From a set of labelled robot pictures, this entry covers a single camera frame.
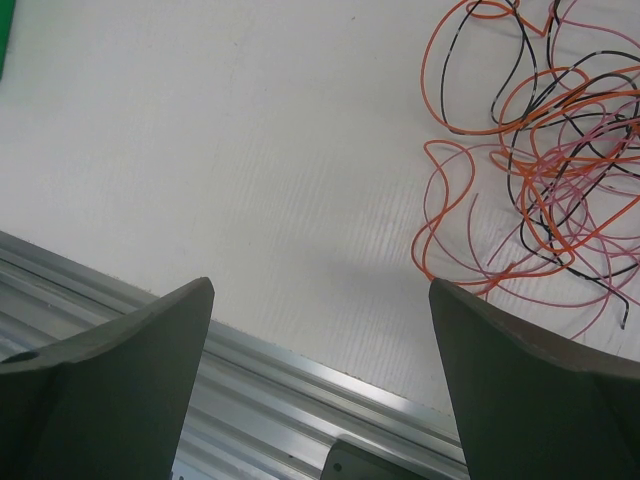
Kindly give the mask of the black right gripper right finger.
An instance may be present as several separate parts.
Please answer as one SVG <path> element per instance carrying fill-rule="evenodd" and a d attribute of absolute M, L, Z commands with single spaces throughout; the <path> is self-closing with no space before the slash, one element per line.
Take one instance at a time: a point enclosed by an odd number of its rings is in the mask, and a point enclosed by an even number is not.
<path fill-rule="evenodd" d="M 429 302 L 473 479 L 636 479 L 639 364 L 436 279 Z"/>

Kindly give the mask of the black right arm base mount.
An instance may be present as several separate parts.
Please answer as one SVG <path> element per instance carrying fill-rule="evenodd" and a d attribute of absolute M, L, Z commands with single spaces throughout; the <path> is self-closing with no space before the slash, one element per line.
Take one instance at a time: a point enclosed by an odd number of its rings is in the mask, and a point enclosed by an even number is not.
<path fill-rule="evenodd" d="M 391 479 L 392 469 L 378 456 L 344 440 L 330 448 L 321 472 L 321 480 Z"/>

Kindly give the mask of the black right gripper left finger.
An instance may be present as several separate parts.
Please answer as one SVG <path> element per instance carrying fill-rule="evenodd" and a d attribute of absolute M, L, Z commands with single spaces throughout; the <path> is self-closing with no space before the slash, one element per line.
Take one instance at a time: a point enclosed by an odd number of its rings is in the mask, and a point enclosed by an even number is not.
<path fill-rule="evenodd" d="M 198 278 L 2 361 L 2 478 L 170 478 L 213 302 Z"/>

